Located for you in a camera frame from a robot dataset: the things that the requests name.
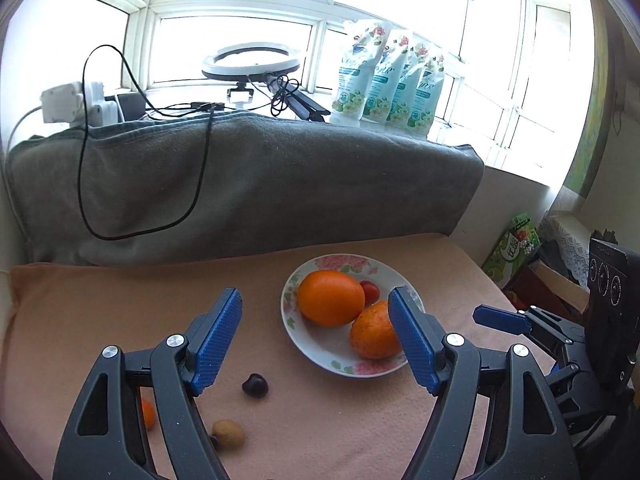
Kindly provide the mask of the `brown longan upper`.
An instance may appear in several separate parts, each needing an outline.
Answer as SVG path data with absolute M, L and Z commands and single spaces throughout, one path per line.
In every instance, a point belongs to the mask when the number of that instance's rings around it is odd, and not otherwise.
M 231 419 L 219 419 L 212 425 L 209 439 L 217 451 L 242 448 L 246 441 L 243 427 Z

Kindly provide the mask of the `grey blanket on backrest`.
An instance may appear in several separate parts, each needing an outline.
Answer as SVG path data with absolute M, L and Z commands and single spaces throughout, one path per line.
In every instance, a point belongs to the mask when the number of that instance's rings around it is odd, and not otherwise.
M 30 260 L 142 266 L 450 234 L 467 145 L 234 112 L 33 136 L 6 176 Z

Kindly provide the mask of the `white power adapter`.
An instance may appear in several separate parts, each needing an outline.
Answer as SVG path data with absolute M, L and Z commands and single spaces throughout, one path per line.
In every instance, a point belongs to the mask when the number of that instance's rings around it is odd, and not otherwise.
M 45 124 L 77 122 L 84 114 L 79 81 L 44 90 L 40 96 L 42 119 Z

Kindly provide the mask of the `big mandarin near gripper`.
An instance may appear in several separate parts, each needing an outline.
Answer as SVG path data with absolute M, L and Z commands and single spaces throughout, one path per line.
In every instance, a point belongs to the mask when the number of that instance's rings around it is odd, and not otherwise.
M 155 408 L 152 403 L 146 399 L 141 400 L 141 406 L 145 429 L 150 431 L 156 424 Z

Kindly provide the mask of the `large smooth orange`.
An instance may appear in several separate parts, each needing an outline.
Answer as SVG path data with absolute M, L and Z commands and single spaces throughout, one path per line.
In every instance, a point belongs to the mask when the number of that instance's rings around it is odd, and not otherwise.
M 307 320 L 326 328 L 351 323 L 366 304 L 360 284 L 333 270 L 309 273 L 298 286 L 296 300 Z

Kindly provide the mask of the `speckled orange on plate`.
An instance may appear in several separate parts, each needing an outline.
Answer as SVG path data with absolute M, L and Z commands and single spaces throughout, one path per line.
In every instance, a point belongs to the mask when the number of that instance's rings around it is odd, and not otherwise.
M 388 302 L 365 308 L 352 323 L 349 343 L 360 358 L 382 360 L 396 356 L 401 344 L 388 315 Z

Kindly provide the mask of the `pink blanket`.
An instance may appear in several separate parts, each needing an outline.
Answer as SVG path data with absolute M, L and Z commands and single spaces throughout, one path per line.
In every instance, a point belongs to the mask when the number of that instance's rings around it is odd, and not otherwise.
M 1 419 L 26 460 L 50 478 L 70 411 L 101 350 L 152 348 L 206 312 L 227 287 L 243 315 L 215 385 L 198 398 L 206 424 L 231 419 L 246 441 L 224 453 L 235 479 L 398 479 L 433 398 L 409 367 L 348 378 L 306 359 L 285 331 L 291 273 L 324 254 L 308 247 L 178 266 L 116 269 L 29 264 L 10 271 L 15 312 L 1 365 Z M 241 388 L 261 374 L 268 394 Z

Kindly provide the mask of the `dark plum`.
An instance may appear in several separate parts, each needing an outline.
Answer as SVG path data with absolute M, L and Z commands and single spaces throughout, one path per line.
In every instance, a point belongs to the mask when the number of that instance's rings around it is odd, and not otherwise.
M 266 378 L 261 374 L 252 373 L 241 386 L 243 392 L 254 399 L 262 399 L 269 392 Z

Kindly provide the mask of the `black tripod stand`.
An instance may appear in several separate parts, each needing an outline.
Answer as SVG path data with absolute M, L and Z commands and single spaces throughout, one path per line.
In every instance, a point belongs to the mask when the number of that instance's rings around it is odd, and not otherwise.
M 270 113 L 273 117 L 280 116 L 286 110 L 292 110 L 297 118 L 306 122 L 325 122 L 331 112 L 311 99 L 300 90 L 299 81 L 288 75 L 266 78 L 266 86 L 272 94 L 270 99 Z

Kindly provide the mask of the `floral white plate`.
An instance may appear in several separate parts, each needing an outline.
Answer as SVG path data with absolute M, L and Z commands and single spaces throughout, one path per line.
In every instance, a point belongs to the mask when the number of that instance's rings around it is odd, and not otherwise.
M 425 309 L 419 293 L 410 282 L 381 261 L 354 254 L 314 257 L 293 271 L 286 280 L 281 294 L 282 321 L 296 348 L 324 370 L 345 377 L 382 377 L 404 367 L 407 359 L 402 352 L 382 360 L 360 358 L 348 341 L 349 325 L 324 328 L 307 320 L 300 313 L 297 289 L 308 274 L 321 270 L 338 271 L 358 282 L 369 281 L 378 286 L 383 299 L 388 297 L 393 288 L 404 286 L 419 309 Z

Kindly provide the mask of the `floral refill pouch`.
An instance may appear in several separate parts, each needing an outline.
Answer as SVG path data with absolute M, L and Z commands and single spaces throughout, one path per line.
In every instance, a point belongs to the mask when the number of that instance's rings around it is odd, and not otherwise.
M 413 136 L 426 138 L 433 125 L 437 103 L 444 85 L 444 58 L 434 56 L 425 66 L 423 76 L 414 92 L 413 103 L 407 122 Z
M 407 29 L 393 29 L 375 66 L 362 119 L 384 124 L 392 106 L 399 79 L 411 48 L 412 33 Z
M 347 48 L 338 66 L 331 124 L 357 125 L 360 121 L 375 67 L 382 58 L 391 28 L 388 21 L 374 18 L 352 24 Z
M 405 127 L 427 59 L 427 44 L 419 42 L 410 48 L 387 115 L 386 125 L 395 128 Z

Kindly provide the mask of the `green juice carton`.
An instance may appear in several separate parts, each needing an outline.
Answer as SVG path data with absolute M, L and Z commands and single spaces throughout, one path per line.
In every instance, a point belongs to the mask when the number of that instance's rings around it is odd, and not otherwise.
M 506 287 L 518 270 L 528 263 L 541 242 L 528 214 L 513 217 L 498 239 L 482 269 L 499 288 Z

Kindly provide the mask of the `red cherry tomato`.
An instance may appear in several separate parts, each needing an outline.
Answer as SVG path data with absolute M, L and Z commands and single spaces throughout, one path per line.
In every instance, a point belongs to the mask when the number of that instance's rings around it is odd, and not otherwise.
M 377 284 L 367 280 L 360 281 L 359 284 L 363 290 L 364 305 L 366 307 L 372 306 L 372 304 L 376 304 L 380 300 L 381 292 Z

